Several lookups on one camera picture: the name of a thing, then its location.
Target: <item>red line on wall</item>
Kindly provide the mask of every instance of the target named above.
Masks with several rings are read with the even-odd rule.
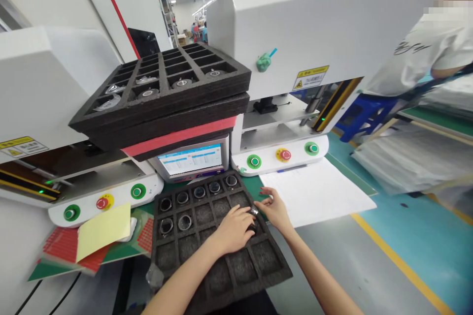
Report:
[[[126,33],[127,36],[128,36],[128,40],[130,40],[130,44],[132,45],[133,50],[135,51],[136,57],[139,59],[140,56],[139,56],[139,54],[138,54],[138,50],[136,50],[135,43],[133,42],[132,36],[130,35],[130,32],[128,31],[128,27],[127,27],[127,25],[125,24],[125,20],[123,20],[122,14],[120,13],[120,10],[118,9],[117,3],[115,2],[115,0],[110,0],[110,1],[112,1],[113,7],[115,8],[115,11],[116,11],[116,13],[117,13],[117,15],[118,15],[118,18],[120,19],[120,22],[122,23],[123,29],[125,30],[125,33]]]

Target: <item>yellow paper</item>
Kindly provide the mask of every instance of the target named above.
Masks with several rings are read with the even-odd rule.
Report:
[[[79,228],[76,262],[130,235],[130,203],[111,208],[86,221]]]

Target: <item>computer screen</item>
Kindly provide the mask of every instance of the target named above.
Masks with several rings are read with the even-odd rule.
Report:
[[[158,156],[169,175],[201,170],[222,164],[221,144]]]

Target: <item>yellow floor line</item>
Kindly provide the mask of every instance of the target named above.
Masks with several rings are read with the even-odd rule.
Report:
[[[465,223],[473,226],[473,219],[470,218],[469,216],[467,216],[465,213],[463,212],[460,212],[458,209],[455,209],[455,208],[448,208],[447,206],[443,205],[439,199],[437,198],[437,196],[433,193],[429,193],[427,195],[427,197],[429,197],[431,200],[433,200],[434,202],[440,204],[442,207],[444,207],[446,210],[449,210],[451,212],[453,212],[454,214],[456,214],[461,220],[463,220]]]
[[[402,258],[374,231],[374,229],[359,215],[352,214],[352,218],[372,238],[380,249],[394,262],[411,283],[432,303],[443,315],[455,313],[420,279],[418,275],[405,263]]]
[[[335,129],[332,129],[331,130],[332,133],[335,133],[335,135],[338,135],[339,138],[341,138],[341,133],[339,133],[337,130]],[[354,143],[353,141],[349,141],[348,144],[350,144],[352,147],[354,147],[355,149],[358,148],[358,144]]]

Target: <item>black cable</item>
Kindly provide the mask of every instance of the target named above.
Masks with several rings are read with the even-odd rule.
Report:
[[[64,301],[64,299],[67,297],[67,295],[69,294],[69,292],[72,290],[72,287],[74,286],[74,284],[77,282],[77,280],[79,279],[79,276],[80,276],[81,272],[79,272],[79,274],[77,275],[77,277],[75,278],[75,280],[72,282],[72,284],[70,285],[69,289],[67,290],[67,292],[64,294],[63,298],[59,301],[59,303],[55,306],[55,308],[53,309],[52,312],[49,313],[49,315],[52,315],[54,314],[54,312],[58,309],[58,307],[62,304],[62,302]]]
[[[36,283],[36,285],[34,286],[33,290],[31,291],[31,293],[28,295],[28,297],[25,299],[25,301],[23,302],[23,304],[20,306],[20,308],[16,311],[15,315],[18,315],[20,313],[21,310],[23,310],[23,308],[25,307],[26,303],[28,302],[28,300],[32,297],[32,295],[34,294],[34,292],[36,292],[36,290],[38,289],[39,285],[41,284],[42,280],[40,280],[38,283]]]

